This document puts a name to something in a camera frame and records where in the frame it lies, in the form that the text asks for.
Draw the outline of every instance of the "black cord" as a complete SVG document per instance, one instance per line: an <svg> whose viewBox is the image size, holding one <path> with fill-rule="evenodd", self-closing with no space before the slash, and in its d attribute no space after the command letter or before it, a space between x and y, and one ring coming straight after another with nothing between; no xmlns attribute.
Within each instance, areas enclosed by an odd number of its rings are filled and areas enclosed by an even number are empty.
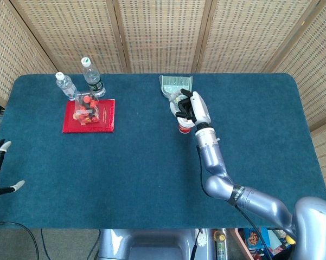
<svg viewBox="0 0 326 260"><path fill-rule="evenodd" d="M36 242L36 239L33 235L33 233L24 225L20 224L20 223L17 223L17 222L0 222L0 226L1 225L17 225L17 226L20 226L22 228L24 228L26 230L27 233L29 233L29 235L31 236L33 242L34 242L34 245L35 245L35 250L36 250L36 259L39 260L40 257L39 257L39 248L37 247L37 242Z"/></svg>
<svg viewBox="0 0 326 260"><path fill-rule="evenodd" d="M207 196L211 197L209 194L207 194L207 192L206 192L205 189L204 189L204 184L203 184L203 182L202 182L202 165L201 165L200 148L199 148L198 146L196 146L196 149L197 149L197 153L198 153L198 155L199 155L199 163L200 163L200 183L201 183L201 188L202 188L202 191L203 191ZM266 250L266 253L267 253L267 255L268 255L269 260L272 260L271 255L270 255L270 251L269 251L269 249L267 248L267 245L266 245L266 243L265 243L263 237L261 236L261 233L259 232L258 228L257 228L256 225L254 224L254 222L251 221L251 219L250 219L250 218L245 214L245 212L242 211L242 210L241 210L237 205L235 205L235 208L236 208L238 211L240 211L240 213L241 213L241 214L242 214L242 215L247 219L247 221L252 225L252 227L254 228L254 230L257 232L257 234L258 234L258 236L259 236L261 242L263 243L263 246L264 246L264 248L265 248L265 250Z"/></svg>
<svg viewBox="0 0 326 260"><path fill-rule="evenodd" d="M87 257L87 260L89 260L89 259L90 259L90 256L91 256L91 254L92 254L92 252L93 252L93 250L94 250L95 246L97 245L97 243L98 243L98 241L99 241L99 239L100 239L100 234L101 234L101 231L100 231L100 229L99 229L98 238L97 238L97 240L95 241L95 243L94 243L94 245L93 245L93 247L92 247L91 251L89 252L89 255L88 255L88 257Z"/></svg>
<svg viewBox="0 0 326 260"><path fill-rule="evenodd" d="M204 188L204 183L202 182L202 164L201 164L201 156L200 156L200 148L199 146L196 146L197 154L199 155L199 164L200 164L200 184L202 191L206 194L206 196L212 198L209 194L207 194L205 188Z"/></svg>
<svg viewBox="0 0 326 260"><path fill-rule="evenodd" d="M191 255L190 255L190 260L194 260L194 258L195 258L195 253L196 253L196 249L197 249L196 243L197 243L197 238L198 238L200 232L201 232L201 229L199 229L199 232L196 235L195 243L194 243L194 246L193 246L193 250L191 251Z"/></svg>
<svg viewBox="0 0 326 260"><path fill-rule="evenodd" d="M41 231L41 238L42 238L42 244L43 244L44 253L46 254L48 260L50 260L50 257L49 257L48 252L47 252L46 244L44 243L42 229L40 231Z"/></svg>
<svg viewBox="0 0 326 260"><path fill-rule="evenodd" d="M266 245L263 237L261 236L261 233L259 232L257 226L254 224L253 221L251 221L251 219L249 218L249 216L244 211L242 211L237 205L235 205L235 208L247 219L247 221L252 225L252 227L254 228L254 230L257 232L257 234L258 234L261 242L263 243L263 246L265 248L265 251L267 253L267 256L268 256L269 260L272 260L271 255L270 255L269 248L267 248L267 245Z"/></svg>

